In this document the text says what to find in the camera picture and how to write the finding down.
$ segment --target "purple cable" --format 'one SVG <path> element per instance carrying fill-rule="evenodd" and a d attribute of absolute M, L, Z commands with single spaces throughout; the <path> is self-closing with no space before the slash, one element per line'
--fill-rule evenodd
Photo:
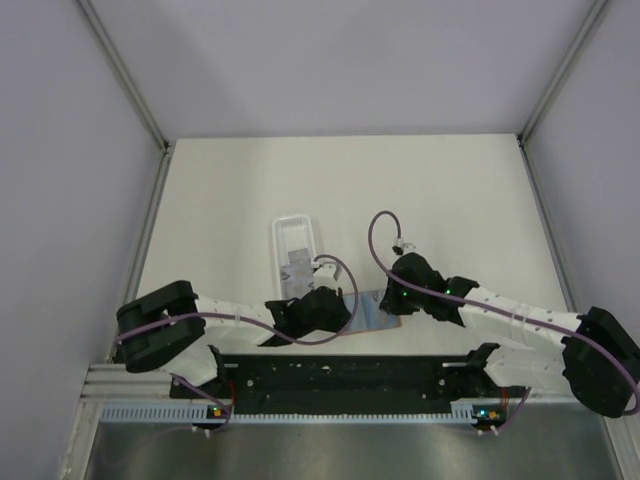
<path fill-rule="evenodd" d="M 631 387 L 631 390 L 633 391 L 633 395 L 634 395 L 634 397 L 636 397 L 636 404 L 634 405 L 634 407 L 631 410 L 625 411 L 623 413 L 623 415 L 635 415 L 636 413 L 638 413 L 638 411 L 640 411 L 640 389 L 638 389 L 638 385 L 633 380 L 633 377 L 629 374 L 627 369 L 624 368 L 624 366 L 613 355 L 611 355 L 604 347 L 602 347 L 599 343 L 594 342 L 589 337 L 585 337 L 584 335 L 582 335 L 580 333 L 572 332 L 571 330 L 568 330 L 566 328 L 559 327 L 558 325 L 552 325 L 552 324 L 549 324 L 549 323 L 546 323 L 546 322 L 541 322 L 540 320 L 535 320 L 533 318 L 528 318 L 528 317 L 525 317 L 523 315 L 514 315 L 512 312 L 509 312 L 509 311 L 504 310 L 502 308 L 494 307 L 493 305 L 489 305 L 489 304 L 486 304 L 486 303 L 482 303 L 482 302 L 478 302 L 478 301 L 470 300 L 470 299 L 466 299 L 466 298 L 456 297 L 455 295 L 447 295 L 446 293 L 440 293 L 440 292 L 437 292 L 435 290 L 430 290 L 428 288 L 419 287 L 418 285 L 413 285 L 412 283 L 409 283 L 409 282 L 401 279 L 400 277 L 395 275 L 393 272 L 391 272 L 389 269 L 387 269 L 387 267 L 384 266 L 384 264 L 382 263 L 382 261 L 378 257 L 378 255 L 377 255 L 377 253 L 376 253 L 376 251 L 375 251 L 375 249 L 373 247 L 373 228 L 375 227 L 375 224 L 378 221 L 378 219 L 380 217 L 382 217 L 383 215 L 389 215 L 391 218 L 393 218 L 393 220 L 396 223 L 396 227 L 397 227 L 397 231 L 398 231 L 398 237 L 401 236 L 400 221 L 398 220 L 397 215 L 394 214 L 393 212 L 388 211 L 388 210 L 383 210 L 381 212 L 376 213 L 376 215 L 371 220 L 371 223 L 369 224 L 368 242 L 369 242 L 369 251 L 371 252 L 371 256 L 373 257 L 373 260 L 378 264 L 378 267 L 380 267 L 380 269 L 389 278 L 391 278 L 392 280 L 398 282 L 400 285 L 403 285 L 403 286 L 405 286 L 407 288 L 415 290 L 416 292 L 426 293 L 427 295 L 431 295 L 432 297 L 442 298 L 444 300 L 451 300 L 451 301 L 458 302 L 458 303 L 461 303 L 461 304 L 472 305 L 474 307 L 479 307 L 479 308 L 482 308 L 484 310 L 488 310 L 490 312 L 497 313 L 497 314 L 505 316 L 507 318 L 515 318 L 516 320 L 520 320 L 521 322 L 530 323 L 531 325 L 535 325 L 537 327 L 546 328 L 548 330 L 553 330 L 554 332 L 558 332 L 558 333 L 561 333 L 563 335 L 567 335 L 569 337 L 577 338 L 578 340 L 586 343 L 591 348 L 596 350 L 604 358 L 606 358 L 616 368 L 616 370 L 618 370 L 620 375 L 622 375 L 622 377 L 625 379 L 625 381 Z M 523 400 L 521 401 L 521 404 L 524 403 L 525 400 L 526 400 L 526 398 L 523 397 Z"/>
<path fill-rule="evenodd" d="M 225 418 L 224 423 L 222 423 L 222 425 L 220 425 L 215 430 L 212 430 L 213 433 L 219 433 L 219 432 L 221 432 L 222 430 L 226 429 L 229 426 L 229 421 L 231 420 L 231 412 L 232 411 L 227 405 L 222 403 L 217 398 L 209 395 L 204 390 L 201 390 L 198 387 L 195 387 L 195 386 L 191 385 L 184 378 L 179 377 L 178 375 L 172 375 L 172 377 L 178 383 L 181 383 L 182 385 L 184 385 L 189 390 L 193 391 L 194 393 L 197 393 L 198 395 L 200 395 L 201 397 L 205 398 L 206 400 L 209 400 L 210 402 L 214 403 L 215 405 L 217 405 L 218 407 L 220 407 L 222 410 L 225 411 L 225 413 L 227 414 L 227 417 Z M 173 433 L 173 432 L 181 432 L 181 431 L 186 431 L 186 430 L 190 430 L 191 431 L 192 427 L 186 426 L 186 425 L 179 425 L 179 426 L 175 426 L 175 427 L 165 428 L 164 430 L 160 430 L 158 433 L 152 435 L 150 438 L 144 440 L 143 442 L 141 442 L 138 445 L 136 445 L 135 447 L 133 447 L 131 449 L 131 451 L 127 455 L 125 455 L 123 458 L 119 459 L 117 462 L 109 462 L 106 459 L 104 449 L 101 449 L 100 450 L 100 460 L 102 461 L 102 465 L 107 470 L 118 469 L 118 468 L 122 467 L 125 463 L 127 463 L 129 460 L 131 460 L 131 458 L 133 458 L 136 455 L 138 455 L 138 453 L 140 453 L 141 450 L 143 450 L 144 448 L 148 447 L 149 445 L 151 445 L 152 443 L 156 442 L 157 440 L 159 440 L 160 438 L 164 437 L 165 435 L 168 435 L 168 434 Z"/>
<path fill-rule="evenodd" d="M 116 337 L 116 343 L 121 343 L 131 337 L 135 337 L 136 335 L 140 335 L 141 333 L 144 332 L 148 332 L 149 330 L 153 330 L 154 328 L 158 328 L 158 327 L 163 327 L 165 325 L 169 325 L 172 323 L 176 323 L 176 322 L 180 322 L 182 320 L 186 320 L 188 318 L 194 318 L 194 317 L 198 317 L 198 318 L 221 318 L 223 320 L 236 320 L 236 318 L 238 319 L 238 321 L 240 322 L 244 322 L 244 323 L 248 323 L 250 325 L 255 325 L 256 327 L 260 327 L 260 328 L 264 328 L 265 330 L 268 330 L 269 332 L 271 332 L 272 334 L 286 340 L 287 342 L 290 343 L 295 343 L 297 345 L 306 345 L 306 346 L 313 346 L 313 345 L 322 345 L 325 343 L 329 343 L 331 340 L 336 339 L 337 337 L 339 337 L 340 335 L 342 335 L 344 332 L 349 330 L 349 327 L 351 326 L 351 323 L 353 322 L 353 319 L 356 317 L 356 313 L 358 312 L 358 304 L 359 304 L 359 299 L 358 299 L 358 285 L 356 285 L 356 279 L 353 277 L 353 274 L 351 273 L 351 270 L 349 270 L 349 267 L 347 267 L 347 265 L 340 260 L 338 257 L 335 257 L 333 255 L 329 255 L 329 254 L 322 254 L 322 255 L 318 255 L 314 261 L 316 260 L 320 260 L 322 258 L 326 258 L 329 260 L 332 260 L 333 262 L 337 263 L 338 265 L 340 265 L 345 272 L 347 272 L 347 276 L 349 277 L 349 280 L 351 280 L 351 285 L 353 286 L 353 293 L 354 293 L 354 303 L 353 303 L 353 310 L 351 311 L 351 316 L 349 317 L 349 320 L 347 320 L 347 323 L 344 324 L 344 327 L 342 327 L 342 329 L 338 332 L 335 333 L 334 335 L 331 335 L 327 338 L 324 338 L 322 340 L 315 340 L 315 341 L 305 341 L 305 340 L 298 340 L 295 338 L 292 338 L 288 335 L 285 335 L 284 333 L 279 332 L 278 330 L 276 330 L 273 327 L 270 327 L 268 325 L 265 325 L 261 322 L 259 322 L 258 320 L 254 320 L 253 318 L 249 318 L 249 317 L 243 317 L 243 316 L 239 316 L 236 317 L 235 315 L 231 315 L 231 314 L 226 314 L 226 313 L 214 313 L 214 312 L 194 312 L 194 313 L 185 313 L 183 315 L 176 315 L 175 317 L 170 317 L 170 318 L 165 318 L 162 320 L 158 320 L 156 322 L 152 322 L 149 323 L 147 325 L 143 325 L 142 327 L 138 327 L 138 328 L 134 328 L 132 330 L 129 330 L 126 333 L 123 333 L 122 335 L 118 335 Z"/>

